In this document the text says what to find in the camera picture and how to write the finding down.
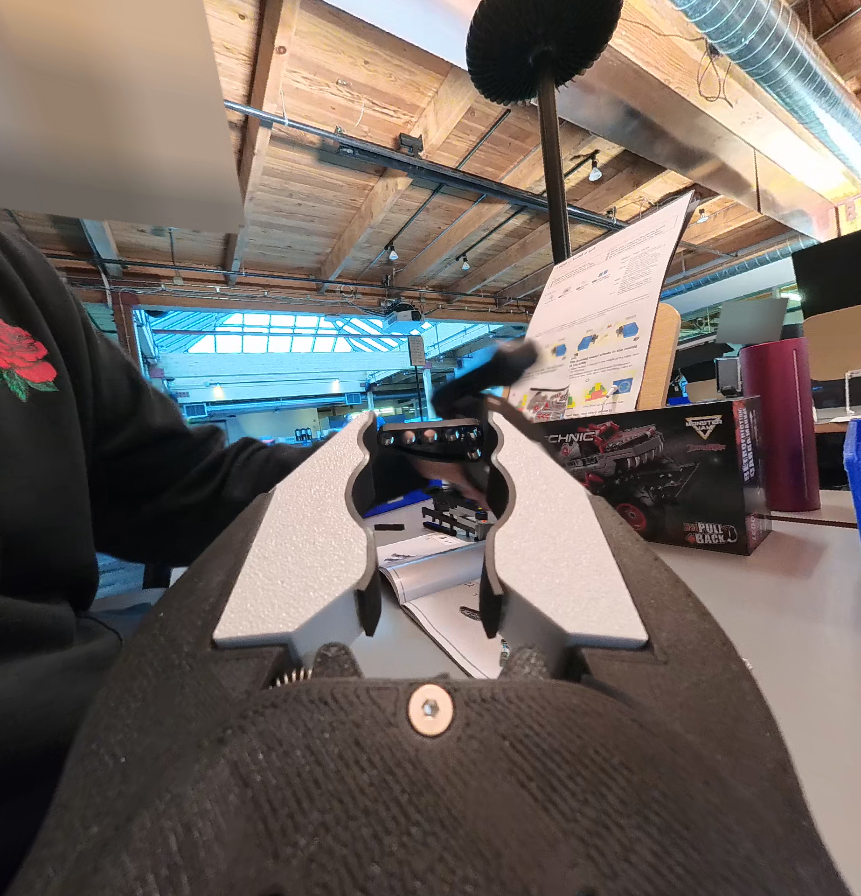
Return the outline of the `maroon tumbler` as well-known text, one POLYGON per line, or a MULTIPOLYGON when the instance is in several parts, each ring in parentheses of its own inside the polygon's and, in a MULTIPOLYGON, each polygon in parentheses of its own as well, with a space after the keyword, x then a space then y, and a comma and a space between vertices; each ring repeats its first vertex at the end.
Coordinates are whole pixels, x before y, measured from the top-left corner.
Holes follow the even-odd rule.
POLYGON ((739 353, 747 396, 760 399, 764 490, 772 511, 821 506, 808 343, 799 337, 739 353))

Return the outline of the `grey desk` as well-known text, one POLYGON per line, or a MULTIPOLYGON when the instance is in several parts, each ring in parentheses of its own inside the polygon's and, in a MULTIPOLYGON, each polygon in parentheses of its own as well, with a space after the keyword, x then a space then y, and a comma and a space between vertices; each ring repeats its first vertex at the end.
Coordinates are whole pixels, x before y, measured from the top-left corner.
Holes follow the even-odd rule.
POLYGON ((650 545, 600 498, 653 644, 574 648, 559 677, 694 743, 746 832, 861 894, 861 548, 779 522, 750 556, 650 545))

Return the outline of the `clear bag of toy parts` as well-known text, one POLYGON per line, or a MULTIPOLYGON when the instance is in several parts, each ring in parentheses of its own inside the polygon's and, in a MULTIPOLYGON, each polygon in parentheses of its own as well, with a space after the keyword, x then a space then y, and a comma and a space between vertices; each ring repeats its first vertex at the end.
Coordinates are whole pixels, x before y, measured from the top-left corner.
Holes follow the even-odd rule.
POLYGON ((517 403, 526 418, 535 423, 565 420, 572 407, 570 386, 528 387, 517 403))

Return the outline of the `grey toy chassis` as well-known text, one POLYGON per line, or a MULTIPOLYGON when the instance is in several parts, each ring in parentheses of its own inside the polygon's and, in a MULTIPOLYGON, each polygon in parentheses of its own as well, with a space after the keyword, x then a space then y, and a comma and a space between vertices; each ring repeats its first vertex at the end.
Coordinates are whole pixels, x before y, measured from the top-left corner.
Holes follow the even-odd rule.
POLYGON ((426 529, 473 542, 487 538, 495 521, 475 500, 447 487, 432 488, 429 495, 432 506, 422 509, 426 529))

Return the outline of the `black square panel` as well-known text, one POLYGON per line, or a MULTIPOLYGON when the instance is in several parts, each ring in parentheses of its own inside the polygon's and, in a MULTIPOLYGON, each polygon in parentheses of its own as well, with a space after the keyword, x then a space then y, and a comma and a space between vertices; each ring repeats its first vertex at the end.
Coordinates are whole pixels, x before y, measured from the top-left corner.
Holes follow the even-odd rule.
POLYGON ((861 230, 795 252, 792 263, 805 320, 861 306, 861 230))

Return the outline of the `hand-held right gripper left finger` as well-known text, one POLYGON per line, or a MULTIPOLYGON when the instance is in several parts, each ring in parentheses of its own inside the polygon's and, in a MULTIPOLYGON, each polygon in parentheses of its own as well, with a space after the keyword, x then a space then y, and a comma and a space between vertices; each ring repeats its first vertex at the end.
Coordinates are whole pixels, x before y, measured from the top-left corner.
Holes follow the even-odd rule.
POLYGON ((319 647, 372 637, 382 611, 376 539, 377 417, 366 411, 280 482, 213 632, 219 648, 319 647))

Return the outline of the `black floor lamp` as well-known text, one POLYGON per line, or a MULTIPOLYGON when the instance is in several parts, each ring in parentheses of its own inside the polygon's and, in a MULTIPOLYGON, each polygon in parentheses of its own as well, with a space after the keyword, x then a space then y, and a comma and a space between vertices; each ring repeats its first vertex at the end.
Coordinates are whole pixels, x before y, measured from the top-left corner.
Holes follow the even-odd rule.
POLYGON ((481 96, 502 106, 536 100, 556 264, 571 254, 556 91, 599 59, 622 7, 621 1, 482 1, 467 33, 467 72, 481 96))

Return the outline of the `printed instruction sheet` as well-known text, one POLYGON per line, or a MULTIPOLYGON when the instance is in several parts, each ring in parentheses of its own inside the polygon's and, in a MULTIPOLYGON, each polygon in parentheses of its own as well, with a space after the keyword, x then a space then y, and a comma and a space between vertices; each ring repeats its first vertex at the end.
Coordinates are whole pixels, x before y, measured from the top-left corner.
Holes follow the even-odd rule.
POLYGON ((509 388, 570 386, 566 420, 636 410, 660 293, 697 202, 687 190, 556 264, 526 330, 538 358, 509 388))

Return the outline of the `toy building instruction booklet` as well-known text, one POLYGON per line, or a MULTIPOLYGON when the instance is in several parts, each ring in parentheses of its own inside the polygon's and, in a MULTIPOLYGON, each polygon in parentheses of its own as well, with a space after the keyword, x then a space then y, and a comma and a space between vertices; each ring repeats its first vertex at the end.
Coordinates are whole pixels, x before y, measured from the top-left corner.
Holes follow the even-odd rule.
POLYGON ((484 543, 430 532, 377 547, 380 572, 405 613, 469 677, 496 679, 510 655, 479 608, 484 543))

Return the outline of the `black toy set box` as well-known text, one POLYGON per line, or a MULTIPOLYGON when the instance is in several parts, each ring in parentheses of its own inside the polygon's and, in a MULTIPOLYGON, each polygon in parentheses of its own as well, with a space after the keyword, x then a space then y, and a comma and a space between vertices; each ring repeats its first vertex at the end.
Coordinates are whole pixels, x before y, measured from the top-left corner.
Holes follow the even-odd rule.
POLYGON ((538 424, 564 469, 646 541, 752 554, 772 531, 761 399, 538 424))

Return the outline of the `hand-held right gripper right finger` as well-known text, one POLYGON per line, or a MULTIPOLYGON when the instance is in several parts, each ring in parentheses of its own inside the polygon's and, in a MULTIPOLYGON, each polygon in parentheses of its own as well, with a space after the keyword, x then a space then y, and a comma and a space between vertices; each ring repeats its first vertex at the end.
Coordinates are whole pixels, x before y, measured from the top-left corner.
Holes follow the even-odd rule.
POLYGON ((588 491, 518 411, 486 411, 485 540, 479 611, 515 657, 537 648, 548 671, 575 647, 637 651, 649 637, 588 491))

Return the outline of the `black curved toy piece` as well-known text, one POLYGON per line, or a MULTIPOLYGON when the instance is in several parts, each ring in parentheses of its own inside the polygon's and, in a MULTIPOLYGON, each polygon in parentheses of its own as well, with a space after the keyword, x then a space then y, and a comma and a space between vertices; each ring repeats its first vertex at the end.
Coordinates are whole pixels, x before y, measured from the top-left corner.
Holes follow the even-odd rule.
POLYGON ((385 424, 378 428, 382 447, 420 460, 473 463, 483 458, 483 431, 475 419, 385 424))

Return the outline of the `plain cardboard stand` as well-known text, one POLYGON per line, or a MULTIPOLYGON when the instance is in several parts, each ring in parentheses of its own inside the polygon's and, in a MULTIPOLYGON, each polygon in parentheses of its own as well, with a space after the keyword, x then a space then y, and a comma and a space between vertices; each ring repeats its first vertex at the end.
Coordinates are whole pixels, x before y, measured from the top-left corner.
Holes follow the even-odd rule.
POLYGON ((861 305, 812 315, 803 331, 812 380, 838 380, 861 370, 861 305))

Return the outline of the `ceiling projector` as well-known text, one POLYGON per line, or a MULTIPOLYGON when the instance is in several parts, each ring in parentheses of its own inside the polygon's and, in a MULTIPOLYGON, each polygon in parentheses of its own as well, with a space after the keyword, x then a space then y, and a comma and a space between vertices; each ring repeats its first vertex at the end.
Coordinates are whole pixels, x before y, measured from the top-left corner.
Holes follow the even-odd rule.
POLYGON ((420 309, 402 300, 396 300, 383 309, 381 332, 390 337, 414 335, 425 322, 425 315, 420 309))

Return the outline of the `silver ventilation duct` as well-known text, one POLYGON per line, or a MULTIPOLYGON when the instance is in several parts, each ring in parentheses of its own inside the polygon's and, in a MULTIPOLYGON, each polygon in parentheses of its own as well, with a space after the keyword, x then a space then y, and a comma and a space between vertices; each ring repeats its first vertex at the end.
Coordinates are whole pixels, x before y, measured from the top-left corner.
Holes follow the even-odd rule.
POLYGON ((861 103, 779 1, 673 1, 736 67, 861 182, 861 103))

